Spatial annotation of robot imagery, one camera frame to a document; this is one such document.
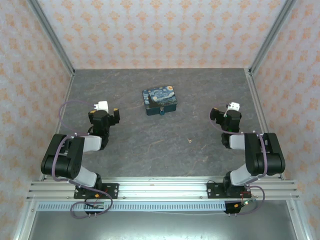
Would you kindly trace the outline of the aluminium frame post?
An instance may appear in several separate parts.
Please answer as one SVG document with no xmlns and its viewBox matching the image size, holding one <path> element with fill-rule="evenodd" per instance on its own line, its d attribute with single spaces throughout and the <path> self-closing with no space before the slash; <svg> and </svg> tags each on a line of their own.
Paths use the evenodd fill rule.
<svg viewBox="0 0 320 240">
<path fill-rule="evenodd" d="M 278 33 L 280 32 L 283 24 L 288 18 L 297 0 L 285 0 L 283 7 L 279 11 L 275 21 L 273 22 L 266 38 L 264 39 L 262 46 L 260 47 L 251 67 L 248 69 L 249 75 L 254 76 L 260 65 L 262 64 L 264 58 L 266 57 L 271 45 L 276 39 Z"/>
<path fill-rule="evenodd" d="M 65 52 L 61 42 L 59 41 L 58 36 L 56 35 L 54 28 L 50 24 L 45 12 L 43 11 L 40 3 L 38 0 L 26 0 L 29 4 L 30 8 L 34 12 L 35 16 L 37 17 L 41 27 L 43 28 L 44 32 L 46 33 L 47 37 L 49 38 L 53 48 L 57 52 L 60 60 L 62 61 L 64 67 L 67 69 L 71 76 L 75 75 L 76 70 L 74 69 L 67 53 Z"/>
</svg>

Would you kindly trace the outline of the green circuit board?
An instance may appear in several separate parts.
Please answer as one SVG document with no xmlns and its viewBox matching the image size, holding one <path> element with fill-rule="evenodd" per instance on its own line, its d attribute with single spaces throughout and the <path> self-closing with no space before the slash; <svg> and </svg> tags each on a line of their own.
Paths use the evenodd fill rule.
<svg viewBox="0 0 320 240">
<path fill-rule="evenodd" d="M 259 199 L 257 197 L 242 199 L 241 201 L 236 201 L 235 203 L 233 203 L 232 206 L 236 209 L 242 209 L 247 206 L 256 208 L 258 206 L 258 200 Z"/>
<path fill-rule="evenodd" d="M 87 210 L 104 210 L 105 209 L 105 203 L 104 202 L 99 202 L 99 201 L 84 201 L 85 209 Z"/>
</svg>

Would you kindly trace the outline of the starry night painted tin box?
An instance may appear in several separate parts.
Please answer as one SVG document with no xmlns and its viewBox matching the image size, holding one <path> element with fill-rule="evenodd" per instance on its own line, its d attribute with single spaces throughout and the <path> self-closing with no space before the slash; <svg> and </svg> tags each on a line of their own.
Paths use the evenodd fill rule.
<svg viewBox="0 0 320 240">
<path fill-rule="evenodd" d="M 177 109 L 178 101 L 171 85 L 144 89 L 142 97 L 148 116 L 160 115 L 160 108 L 164 108 L 165 113 L 174 112 Z"/>
</svg>

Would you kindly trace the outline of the wide aluminium base rail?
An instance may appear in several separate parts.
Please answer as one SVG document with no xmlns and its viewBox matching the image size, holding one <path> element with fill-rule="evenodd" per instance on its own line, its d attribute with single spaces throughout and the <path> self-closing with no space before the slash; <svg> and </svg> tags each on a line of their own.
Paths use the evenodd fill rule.
<svg viewBox="0 0 320 240">
<path fill-rule="evenodd" d="M 103 183 L 118 183 L 118 201 L 207 201 L 207 183 L 221 183 L 222 177 L 104 177 Z M 284 180 L 278 175 L 267 176 L 253 183 L 258 189 L 252 193 L 266 200 L 300 200 L 302 194 L 294 180 Z M 75 187 L 67 182 L 57 182 L 51 177 L 33 181 L 26 199 L 28 201 L 72 201 Z"/>
</svg>

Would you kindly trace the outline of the aluminium table side rail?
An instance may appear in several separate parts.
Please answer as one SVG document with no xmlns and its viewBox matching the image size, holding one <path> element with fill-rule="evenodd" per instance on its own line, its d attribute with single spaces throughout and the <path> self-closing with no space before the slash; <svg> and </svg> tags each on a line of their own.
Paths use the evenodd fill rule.
<svg viewBox="0 0 320 240">
<path fill-rule="evenodd" d="M 278 137 L 269 132 L 253 76 L 247 68 L 244 73 L 260 125 L 257 133 L 249 133 L 246 137 L 248 149 L 245 154 L 249 159 L 249 169 L 258 179 L 277 176 L 282 180 L 286 163 Z"/>
<path fill-rule="evenodd" d="M 71 89 L 72 89 L 72 85 L 73 85 L 73 81 L 74 81 L 74 78 L 75 78 L 75 75 L 76 75 L 76 70 L 74 71 L 74 73 L 72 74 L 71 78 L 70 78 L 70 81 L 69 81 L 69 85 L 68 85 L 68 88 L 67 88 L 67 92 L 65 94 L 65 98 L 63 100 L 63 103 L 64 102 L 67 102 L 69 100 L 69 96 L 70 96 L 70 92 L 71 92 Z M 64 115 L 64 112 L 65 112 L 65 109 L 66 109 L 66 106 L 64 106 L 62 108 L 62 110 L 60 111 L 60 113 L 62 114 L 61 116 Z M 57 122 L 57 125 L 56 125 L 56 129 L 55 129 L 55 134 L 58 134 L 59 131 L 60 131 L 60 128 L 61 128 L 61 122 L 60 120 L 58 119 L 58 122 Z M 40 175 L 39 177 L 39 181 L 43 182 L 44 180 L 46 179 L 46 175 L 44 175 L 43 173 Z"/>
</svg>

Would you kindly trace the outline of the green right circuit board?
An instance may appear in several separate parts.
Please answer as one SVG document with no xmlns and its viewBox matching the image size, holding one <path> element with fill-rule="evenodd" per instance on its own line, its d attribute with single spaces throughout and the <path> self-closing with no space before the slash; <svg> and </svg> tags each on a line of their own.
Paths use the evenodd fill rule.
<svg viewBox="0 0 320 240">
<path fill-rule="evenodd" d="M 233 203 L 232 206 L 236 209 L 242 209 L 247 206 L 256 208 L 258 206 L 258 200 L 259 199 L 257 197 L 242 199 L 241 201 L 236 201 L 235 203 Z"/>
</svg>

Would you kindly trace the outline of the green left circuit board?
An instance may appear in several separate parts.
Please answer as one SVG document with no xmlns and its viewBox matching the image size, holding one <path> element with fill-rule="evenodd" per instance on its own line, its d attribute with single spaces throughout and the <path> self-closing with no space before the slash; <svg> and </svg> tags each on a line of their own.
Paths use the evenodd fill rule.
<svg viewBox="0 0 320 240">
<path fill-rule="evenodd" d="M 105 203 L 104 202 L 99 202 L 99 201 L 84 201 L 85 209 L 87 210 L 104 210 L 105 209 Z"/>
</svg>

